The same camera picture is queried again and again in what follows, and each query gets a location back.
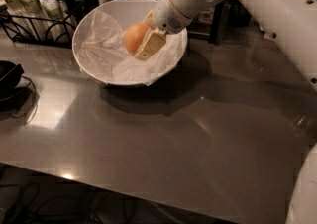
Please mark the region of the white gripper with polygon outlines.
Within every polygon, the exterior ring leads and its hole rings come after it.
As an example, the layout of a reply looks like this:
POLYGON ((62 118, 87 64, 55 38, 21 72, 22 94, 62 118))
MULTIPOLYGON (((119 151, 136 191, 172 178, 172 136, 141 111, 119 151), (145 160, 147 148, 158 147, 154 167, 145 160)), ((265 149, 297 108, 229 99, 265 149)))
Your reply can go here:
POLYGON ((135 58, 145 61, 166 44, 166 33, 178 34, 205 8, 214 7, 224 0, 158 0, 143 19, 148 25, 135 58))

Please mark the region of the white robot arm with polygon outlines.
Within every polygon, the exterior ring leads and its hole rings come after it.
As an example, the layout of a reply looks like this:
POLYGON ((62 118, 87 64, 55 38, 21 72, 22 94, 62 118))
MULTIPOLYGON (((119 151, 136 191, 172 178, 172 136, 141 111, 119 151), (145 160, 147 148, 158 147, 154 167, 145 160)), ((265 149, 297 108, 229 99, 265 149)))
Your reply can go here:
MULTIPOLYGON (((157 53, 168 34, 190 25, 204 8, 224 0, 158 0, 144 23, 150 26, 136 57, 146 60, 157 53)), ((264 28, 296 69, 317 90, 317 1, 238 0, 264 28)))

